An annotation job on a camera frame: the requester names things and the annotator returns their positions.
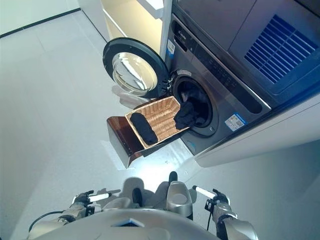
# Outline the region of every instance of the control panel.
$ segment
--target control panel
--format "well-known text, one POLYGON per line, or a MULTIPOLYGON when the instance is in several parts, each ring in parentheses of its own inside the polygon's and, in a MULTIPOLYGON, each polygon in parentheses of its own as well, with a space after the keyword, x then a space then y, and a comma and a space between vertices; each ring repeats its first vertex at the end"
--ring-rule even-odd
POLYGON ((196 46, 195 57, 215 76, 215 78, 251 113, 258 114, 262 111, 261 104, 248 93, 209 53, 200 45, 196 46))

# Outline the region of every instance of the white floor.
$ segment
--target white floor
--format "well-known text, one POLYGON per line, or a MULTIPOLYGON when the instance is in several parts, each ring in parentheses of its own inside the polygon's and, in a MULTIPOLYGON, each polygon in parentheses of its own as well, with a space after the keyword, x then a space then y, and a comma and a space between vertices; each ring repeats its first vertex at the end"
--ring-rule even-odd
MULTIPOLYGON (((261 240, 320 236, 320 141, 206 169, 176 141, 121 169, 106 119, 130 109, 112 93, 105 44, 80 11, 0 39, 2 240, 26 238, 35 218, 67 208, 78 193, 155 191, 172 170, 189 188, 229 195, 261 240)), ((194 204, 203 227, 205 200, 194 204)))

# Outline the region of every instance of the wicker basket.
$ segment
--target wicker basket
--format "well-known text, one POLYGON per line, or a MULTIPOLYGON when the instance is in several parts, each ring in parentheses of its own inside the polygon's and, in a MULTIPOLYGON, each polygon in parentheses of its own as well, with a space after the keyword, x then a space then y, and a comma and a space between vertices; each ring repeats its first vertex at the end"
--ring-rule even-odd
POLYGON ((174 120, 174 117, 179 109, 180 104, 177 99, 175 99, 174 96, 169 96, 159 101, 155 101, 148 105, 139 107, 126 114, 125 117, 144 149, 148 149, 172 137, 173 135, 178 134, 185 129, 188 129, 188 127, 180 130, 176 129, 176 122, 174 120), (152 145, 148 145, 145 143, 133 123, 130 121, 131 115, 133 113, 140 113, 144 115, 158 138, 157 143, 152 145))

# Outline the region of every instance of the baseboard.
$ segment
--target baseboard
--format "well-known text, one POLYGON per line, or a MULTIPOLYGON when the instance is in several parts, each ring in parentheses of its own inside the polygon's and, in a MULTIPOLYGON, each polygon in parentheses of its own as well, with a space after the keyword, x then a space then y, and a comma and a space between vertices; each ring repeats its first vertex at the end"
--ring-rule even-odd
POLYGON ((9 35, 11 35, 11 34, 14 34, 14 33, 16 33, 16 32, 19 32, 19 31, 21 31, 21 30, 28 29, 28 28, 31 28, 31 27, 36 26, 36 25, 39 25, 39 24, 43 24, 43 23, 48 22, 48 21, 50 21, 50 20, 57 19, 57 18, 60 18, 60 17, 62 17, 62 16, 68 15, 68 14, 72 14, 72 13, 75 13, 75 12, 80 11, 80 10, 81 10, 80 7, 79 7, 79 8, 75 8, 75 9, 72 9, 72 10, 70 10, 70 11, 66 11, 66 12, 60 13, 60 14, 58 14, 58 15, 54 15, 54 16, 45 18, 45 19, 43 19, 43 20, 36 21, 36 22, 34 22, 34 23, 31 23, 31 24, 28 24, 28 25, 19 27, 19 28, 15 29, 15 30, 8 31, 8 32, 6 32, 6 33, 1 34, 1 35, 0 35, 0 39, 3 38, 3 37, 9 36, 9 35))

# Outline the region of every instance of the barcode sticker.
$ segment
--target barcode sticker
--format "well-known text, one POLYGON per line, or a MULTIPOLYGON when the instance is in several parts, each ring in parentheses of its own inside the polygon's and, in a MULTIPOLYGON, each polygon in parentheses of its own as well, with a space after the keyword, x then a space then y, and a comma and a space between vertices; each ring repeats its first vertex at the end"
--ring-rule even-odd
POLYGON ((170 41, 170 39, 168 39, 168 43, 166 45, 166 52, 169 55, 169 57, 172 58, 174 56, 175 49, 176 49, 176 46, 173 44, 172 41, 170 41))
POLYGON ((237 112, 224 121, 224 123, 231 129, 232 132, 247 124, 247 122, 237 112))

